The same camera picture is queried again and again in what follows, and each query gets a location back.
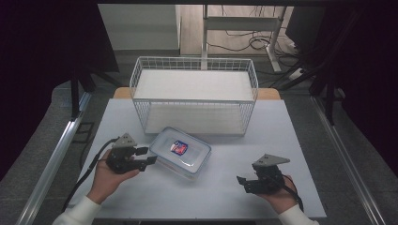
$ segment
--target white wire basket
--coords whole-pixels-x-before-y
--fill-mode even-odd
[[[258,81],[250,59],[139,57],[130,93],[146,134],[243,136]]]

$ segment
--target white wall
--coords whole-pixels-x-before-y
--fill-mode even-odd
[[[179,6],[99,4],[115,50],[178,50]]]

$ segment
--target black curtain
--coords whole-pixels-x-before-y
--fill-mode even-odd
[[[118,71],[94,1],[0,3],[1,177],[46,113],[53,89],[87,66]]]
[[[344,109],[398,175],[397,24],[396,7],[370,4],[339,54],[336,74]]]

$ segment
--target plastic food container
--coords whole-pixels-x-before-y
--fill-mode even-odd
[[[210,156],[211,147],[181,130],[166,127],[149,145],[149,151],[167,168],[196,180]]]

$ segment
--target table surface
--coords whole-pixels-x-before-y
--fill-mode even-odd
[[[255,179],[251,164],[265,153],[290,158],[280,165],[283,173],[297,180],[306,214],[326,216],[299,146],[284,102],[274,89],[260,89],[251,124],[244,137],[197,137],[210,144],[211,156],[196,181],[174,174],[159,163],[123,183],[102,204],[98,218],[134,220],[259,220],[276,218],[270,205],[247,194],[237,175]],[[110,99],[82,172],[101,146],[114,136],[128,132],[142,146],[156,136],[145,135],[130,98],[129,88],[119,88]],[[73,206],[90,189],[93,174],[82,183],[70,201]]]

